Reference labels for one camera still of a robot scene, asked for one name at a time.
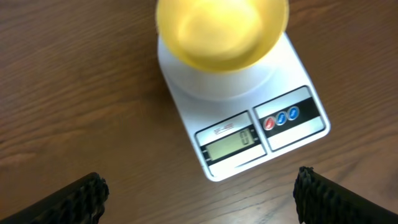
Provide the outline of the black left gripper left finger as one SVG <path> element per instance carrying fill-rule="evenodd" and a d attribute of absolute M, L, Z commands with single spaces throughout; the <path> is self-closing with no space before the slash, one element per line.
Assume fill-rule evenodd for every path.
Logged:
<path fill-rule="evenodd" d="M 105 179 L 92 172 L 1 220 L 1 224 L 97 224 L 108 196 Z"/>

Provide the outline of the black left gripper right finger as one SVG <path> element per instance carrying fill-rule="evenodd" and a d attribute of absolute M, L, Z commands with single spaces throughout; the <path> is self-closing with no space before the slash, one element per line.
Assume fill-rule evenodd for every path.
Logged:
<path fill-rule="evenodd" d="M 300 167 L 293 197 L 298 221 L 305 224 L 397 224 L 391 212 L 341 185 Z"/>

